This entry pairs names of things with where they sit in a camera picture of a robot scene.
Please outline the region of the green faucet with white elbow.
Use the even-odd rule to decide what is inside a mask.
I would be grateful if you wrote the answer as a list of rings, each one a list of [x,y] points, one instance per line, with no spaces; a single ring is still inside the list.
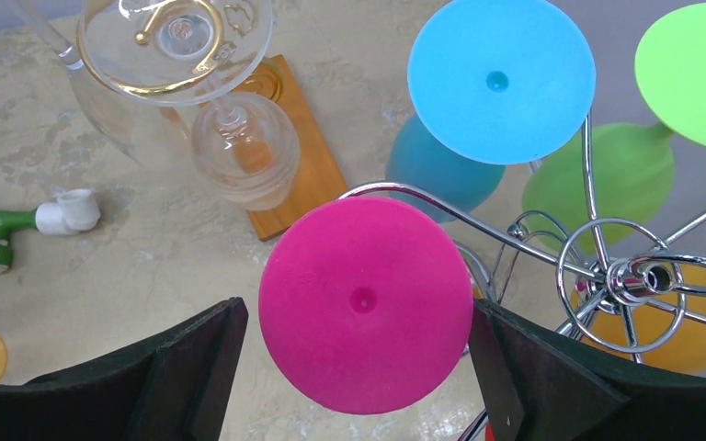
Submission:
[[[0,274],[13,263],[10,245],[13,232],[31,229],[44,235],[71,236],[92,230],[100,217],[94,192],[87,188],[64,192],[53,202],[45,202],[33,210],[0,210]]]

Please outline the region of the blue wine glass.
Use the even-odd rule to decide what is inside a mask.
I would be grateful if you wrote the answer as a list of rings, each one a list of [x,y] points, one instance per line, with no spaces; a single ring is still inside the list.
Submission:
[[[550,155],[579,131],[597,71],[586,37],[547,1],[452,1],[420,29],[406,65],[414,113],[386,180],[471,211],[508,166]]]

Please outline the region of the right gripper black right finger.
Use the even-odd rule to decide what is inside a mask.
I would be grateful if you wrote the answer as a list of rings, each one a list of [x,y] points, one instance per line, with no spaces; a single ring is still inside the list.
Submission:
[[[497,440],[706,440],[706,378],[640,365],[474,303],[469,346]]]

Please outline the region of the pink wine glass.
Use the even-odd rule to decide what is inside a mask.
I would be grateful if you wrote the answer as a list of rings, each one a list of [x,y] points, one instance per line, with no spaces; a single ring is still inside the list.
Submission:
[[[274,363],[307,398],[339,413],[390,413],[459,363],[473,288],[456,244],[428,215],[392,198],[343,198],[279,238],[258,317]]]

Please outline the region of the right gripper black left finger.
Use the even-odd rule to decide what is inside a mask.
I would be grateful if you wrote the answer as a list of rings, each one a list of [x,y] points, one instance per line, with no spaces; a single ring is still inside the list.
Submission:
[[[243,299],[84,363],[0,385],[0,440],[217,440],[245,339]]]

